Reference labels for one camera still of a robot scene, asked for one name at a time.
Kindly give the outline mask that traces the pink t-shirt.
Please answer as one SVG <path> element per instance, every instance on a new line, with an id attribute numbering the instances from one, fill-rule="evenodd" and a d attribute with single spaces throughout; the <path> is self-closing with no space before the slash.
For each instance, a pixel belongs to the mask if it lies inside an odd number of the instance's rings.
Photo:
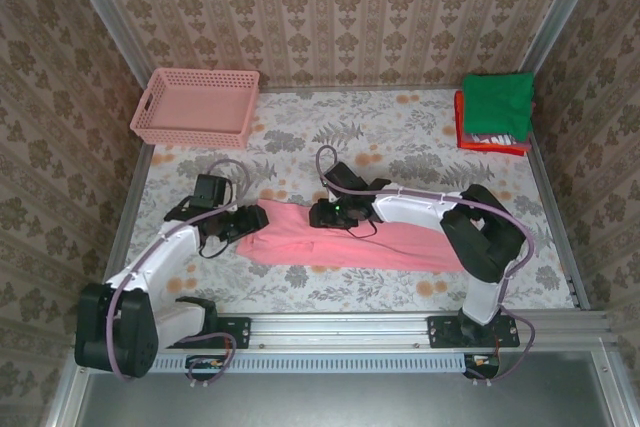
<path id="1" fill-rule="evenodd" d="M 259 200 L 269 224 L 241 239 L 236 253 L 265 265 L 322 265 L 418 272 L 461 272 L 446 236 L 406 223 L 351 231 L 313 228 L 306 206 Z"/>

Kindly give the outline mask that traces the floral patterned table cover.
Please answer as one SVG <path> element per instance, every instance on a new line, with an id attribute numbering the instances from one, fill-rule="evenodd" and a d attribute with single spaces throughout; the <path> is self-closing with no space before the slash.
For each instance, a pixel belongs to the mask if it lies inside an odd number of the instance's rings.
<path id="1" fill-rule="evenodd" d="M 450 90 L 267 93 L 259 97 L 243 150 L 158 146 L 128 254 L 137 256 L 164 215 L 189 195 L 201 173 L 251 180 L 247 199 L 310 205 L 326 194 L 317 176 L 338 156 L 366 180 L 457 192 L 472 184 L 492 194 L 531 232 L 533 258 L 510 281 L 511 309 L 573 306 L 527 158 L 461 150 Z M 455 310 L 466 293 L 460 273 L 322 265 L 262 265 L 210 240 L 173 271 L 172 294 L 208 298 L 224 313 Z"/>

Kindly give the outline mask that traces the pink plastic mesh basket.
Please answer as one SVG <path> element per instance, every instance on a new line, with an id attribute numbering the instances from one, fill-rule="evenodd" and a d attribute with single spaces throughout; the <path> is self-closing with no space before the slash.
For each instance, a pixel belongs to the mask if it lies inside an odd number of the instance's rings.
<path id="1" fill-rule="evenodd" d="M 130 128 L 149 145 L 244 149 L 259 80 L 257 71 L 158 68 Z"/>

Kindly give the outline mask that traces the orange folded t-shirt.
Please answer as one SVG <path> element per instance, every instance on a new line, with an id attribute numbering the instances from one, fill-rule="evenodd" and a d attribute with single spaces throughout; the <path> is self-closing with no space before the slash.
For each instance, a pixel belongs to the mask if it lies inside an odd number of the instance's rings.
<path id="1" fill-rule="evenodd" d="M 509 154 L 509 155 L 516 155 L 516 156 L 524 156 L 525 154 L 527 154 L 530 149 L 527 152 L 514 152 L 514 151 L 509 151 L 509 152 L 505 152 L 505 151 L 490 151 L 490 150 L 475 150 L 475 149 L 469 149 L 466 148 L 464 145 L 461 144 L 461 134 L 462 133 L 467 133 L 464 130 L 464 95 L 463 92 L 461 90 L 458 90 L 455 92 L 454 95 L 454 111 L 455 111 L 455 122 L 456 122 L 456 139 L 457 139 L 457 146 L 461 149 L 466 149 L 466 150 L 471 150 L 471 151 L 477 151 L 477 152 L 494 152 L 494 153 L 502 153 L 502 154 Z"/>

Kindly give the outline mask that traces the black base connector port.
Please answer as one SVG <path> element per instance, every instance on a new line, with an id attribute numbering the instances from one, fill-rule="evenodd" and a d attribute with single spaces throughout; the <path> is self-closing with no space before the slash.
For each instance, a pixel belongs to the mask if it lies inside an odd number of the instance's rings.
<path id="1" fill-rule="evenodd" d="M 210 382 L 226 363 L 225 355 L 194 355 L 185 360 L 186 376 L 190 381 Z"/>
<path id="2" fill-rule="evenodd" d="M 465 354 L 463 375 L 472 380 L 493 379 L 499 371 L 497 354 Z"/>

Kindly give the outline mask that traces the grey printed folded t-shirt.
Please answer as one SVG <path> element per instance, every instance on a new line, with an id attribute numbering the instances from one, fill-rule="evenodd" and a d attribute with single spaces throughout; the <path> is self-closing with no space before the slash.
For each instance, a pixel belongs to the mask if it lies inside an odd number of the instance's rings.
<path id="1" fill-rule="evenodd" d="M 531 144 L 520 142 L 509 134 L 461 134 L 461 144 L 466 148 L 490 151 L 527 152 Z"/>

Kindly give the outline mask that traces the green folded t-shirt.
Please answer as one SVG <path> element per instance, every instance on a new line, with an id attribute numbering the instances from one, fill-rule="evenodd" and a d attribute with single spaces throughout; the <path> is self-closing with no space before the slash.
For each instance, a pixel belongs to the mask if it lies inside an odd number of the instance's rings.
<path id="1" fill-rule="evenodd" d="M 507 134 L 525 142 L 532 128 L 534 74 L 467 75 L 462 84 L 463 129 L 468 134 Z"/>

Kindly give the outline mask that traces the grey sheet metal panel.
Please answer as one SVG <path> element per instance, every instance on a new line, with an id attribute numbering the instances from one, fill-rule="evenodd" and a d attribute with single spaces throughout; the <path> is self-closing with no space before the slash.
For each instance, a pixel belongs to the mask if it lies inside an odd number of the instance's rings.
<path id="1" fill-rule="evenodd" d="M 640 427 L 616 353 L 539 352 L 492 384 L 453 373 L 173 373 L 130 383 L 68 363 L 45 427 Z"/>

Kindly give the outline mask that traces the aluminium side rail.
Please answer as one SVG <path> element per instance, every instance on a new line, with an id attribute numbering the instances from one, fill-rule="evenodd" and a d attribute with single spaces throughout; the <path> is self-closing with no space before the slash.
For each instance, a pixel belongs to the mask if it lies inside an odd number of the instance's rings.
<path id="1" fill-rule="evenodd" d="M 576 308 L 581 310 L 591 310 L 592 306 L 588 299 L 584 282 L 582 281 L 551 182 L 545 168 L 544 160 L 535 137 L 533 137 L 531 141 L 531 150 L 528 154 L 528 159 L 574 305 Z"/>
<path id="2" fill-rule="evenodd" d="M 127 253 L 153 153 L 153 146 L 142 145 L 101 283 L 102 286 L 106 285 L 113 275 L 118 274 L 126 266 Z"/>

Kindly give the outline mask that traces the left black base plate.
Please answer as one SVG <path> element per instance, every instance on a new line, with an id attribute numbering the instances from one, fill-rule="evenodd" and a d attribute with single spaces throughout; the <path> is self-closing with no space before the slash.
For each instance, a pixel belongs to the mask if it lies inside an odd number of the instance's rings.
<path id="1" fill-rule="evenodd" d="M 249 317 L 218 317 L 210 326 L 205 327 L 200 335 L 209 333 L 227 333 L 234 337 L 238 349 L 247 349 L 251 334 Z M 225 338 L 208 338 L 194 343 L 200 349 L 224 349 L 231 347 L 231 341 Z"/>

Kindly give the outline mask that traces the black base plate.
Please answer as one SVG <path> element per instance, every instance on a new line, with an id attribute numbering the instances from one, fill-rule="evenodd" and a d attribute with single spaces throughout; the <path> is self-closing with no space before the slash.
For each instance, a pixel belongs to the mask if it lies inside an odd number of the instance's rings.
<path id="1" fill-rule="evenodd" d="M 234 337 L 238 349 L 247 349 L 251 334 L 249 317 L 218 317 L 210 326 L 205 327 L 200 335 L 209 333 L 227 333 Z M 224 349 L 231 347 L 231 341 L 225 338 L 208 338 L 194 343 L 200 349 Z"/>
<path id="2" fill-rule="evenodd" d="M 520 346 L 515 320 L 506 315 L 496 316 L 487 325 L 458 315 L 431 316 L 427 318 L 427 327 L 433 349 Z"/>

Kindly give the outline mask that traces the aluminium front rail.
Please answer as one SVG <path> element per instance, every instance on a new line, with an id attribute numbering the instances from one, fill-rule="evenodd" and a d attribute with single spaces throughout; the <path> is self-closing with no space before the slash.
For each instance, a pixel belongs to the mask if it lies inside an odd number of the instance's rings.
<path id="1" fill-rule="evenodd" d="M 248 350 L 258 351 L 488 351 L 494 348 L 444 348 L 429 345 L 427 318 L 454 315 L 449 312 L 400 313 L 302 313 L 217 315 L 249 317 L 251 334 Z M 516 320 L 520 346 L 499 349 L 520 350 L 531 341 L 538 350 L 590 350 L 616 344 L 606 315 L 584 310 L 516 310 L 508 314 Z"/>

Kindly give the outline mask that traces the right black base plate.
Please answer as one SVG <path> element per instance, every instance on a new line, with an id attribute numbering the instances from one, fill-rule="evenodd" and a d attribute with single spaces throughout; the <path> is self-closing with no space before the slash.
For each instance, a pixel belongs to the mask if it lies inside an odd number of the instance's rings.
<path id="1" fill-rule="evenodd" d="M 506 315 L 496 316 L 487 325 L 458 315 L 431 316 L 427 318 L 427 327 L 433 349 L 520 346 L 515 320 Z"/>

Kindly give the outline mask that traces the aluminium frame post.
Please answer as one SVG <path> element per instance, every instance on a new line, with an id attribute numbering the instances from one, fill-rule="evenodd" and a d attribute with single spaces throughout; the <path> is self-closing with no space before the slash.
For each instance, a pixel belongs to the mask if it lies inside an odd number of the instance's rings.
<path id="1" fill-rule="evenodd" d="M 145 88 L 155 66 L 142 41 L 127 20 L 126 9 L 118 0 L 89 0 L 113 38 L 138 84 Z"/>
<path id="2" fill-rule="evenodd" d="M 579 0 L 553 0 L 533 41 L 522 60 L 519 71 L 537 74 L 558 40 Z"/>

